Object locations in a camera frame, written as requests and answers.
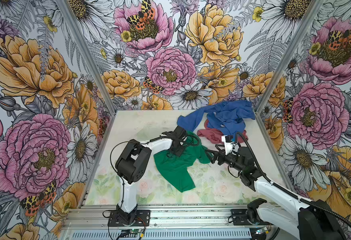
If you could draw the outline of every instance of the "clothing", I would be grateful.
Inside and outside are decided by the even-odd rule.
[[[242,118],[255,119],[251,102],[239,100],[233,102],[224,101],[199,108],[186,117],[179,116],[177,124],[185,130],[194,131],[201,122],[203,113],[208,113],[208,127],[216,128],[224,135],[235,136],[236,132],[243,132],[245,130],[245,122]]]
[[[187,131],[188,135],[193,135],[193,132]],[[197,140],[192,137],[187,137],[186,142],[196,144]],[[169,150],[161,151],[154,155],[155,165],[159,173],[176,189],[184,192],[195,188],[194,182],[187,172],[187,167],[192,166],[194,161],[198,159],[200,163],[209,163],[210,159],[205,153],[205,146],[188,146],[183,151],[180,157],[172,154]]]
[[[209,128],[208,123],[209,123],[209,119],[206,119],[204,124],[205,129],[200,129],[197,131],[198,137],[206,137],[213,144],[223,143],[221,138],[223,136],[223,133],[218,129]],[[249,140],[249,138],[246,136],[246,130],[244,130],[242,134],[246,138],[246,140]],[[244,142],[242,137],[238,137],[237,141],[239,143]]]

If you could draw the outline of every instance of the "white table surface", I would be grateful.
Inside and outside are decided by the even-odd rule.
[[[158,137],[162,132],[173,131],[177,127],[178,116],[194,110],[161,110],[161,111],[118,111],[107,145],[102,153],[99,166],[96,169],[94,180],[85,201],[85,205],[115,205],[119,200],[119,179],[110,166],[110,151],[118,143],[135,139],[144,141]],[[206,113],[194,133],[204,129]],[[264,172],[284,186],[278,167],[261,134],[255,120],[244,119],[248,142],[257,157]],[[202,145],[216,150],[215,145],[208,139],[201,137]],[[119,157],[125,144],[117,146],[112,153],[112,162]],[[141,205],[181,205],[181,204],[247,204],[250,201],[264,196],[244,186],[240,178],[232,177],[227,171],[227,165],[201,164],[196,160],[193,166],[188,167],[196,187],[192,190],[179,192],[170,185],[155,167],[153,156],[142,179],[137,182],[137,201]]]

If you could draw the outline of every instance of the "butterfly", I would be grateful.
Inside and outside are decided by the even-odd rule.
[[[52,203],[54,198],[57,196],[56,187],[56,182],[53,181],[39,195],[25,197],[23,200],[21,200],[21,207],[23,207],[26,211],[25,215],[27,217],[32,217],[37,214],[40,207],[44,207],[46,204]]]
[[[138,14],[132,15],[126,20],[130,25],[135,26],[135,29],[144,30],[146,24],[149,24],[149,20],[153,20],[154,16],[155,9],[152,8],[150,0],[143,0]]]
[[[292,106],[293,106],[293,98],[289,98],[283,103],[283,108],[284,108],[283,121],[284,122],[287,122],[287,123],[293,122],[293,116],[290,113]]]
[[[163,87],[155,85],[149,77],[145,77],[143,86],[152,90],[153,93],[160,93],[163,91]]]
[[[346,30],[344,33],[338,30],[329,32],[328,41],[328,47],[332,51],[345,47],[347,44],[351,45],[351,29]]]

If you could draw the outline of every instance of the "red cloth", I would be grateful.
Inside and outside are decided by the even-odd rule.
[[[223,143],[221,141],[221,137],[223,136],[223,133],[219,131],[218,129],[215,128],[209,128],[207,124],[209,123],[209,120],[206,119],[205,121],[205,129],[201,129],[197,131],[198,137],[206,137],[211,143],[218,144],[218,143]],[[248,140],[249,138],[246,136],[246,130],[243,131],[243,136]],[[242,140],[241,137],[238,137],[238,142],[243,143],[244,141]]]

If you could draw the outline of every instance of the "floral tabletop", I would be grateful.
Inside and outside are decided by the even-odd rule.
[[[177,125],[180,115],[186,116],[191,110],[173,111],[118,111],[110,136],[107,140],[94,180],[87,196],[86,205],[115,205],[120,195],[120,178],[110,166],[110,151],[116,144],[136,139],[143,141],[159,136],[161,132],[172,131]],[[196,128],[203,128],[206,116]],[[273,180],[283,184],[274,160],[261,135],[255,120],[245,119],[247,136],[255,155],[263,169]],[[214,145],[206,138],[201,138],[204,146],[214,149]],[[113,164],[124,149],[121,144],[112,154]],[[179,192],[165,180],[155,167],[154,158],[150,157],[149,164],[142,179],[137,182],[137,202],[141,205],[157,204],[247,204],[254,199],[266,197],[245,187],[239,178],[234,178],[223,164],[201,164],[195,161],[188,172],[192,177],[195,188]]]

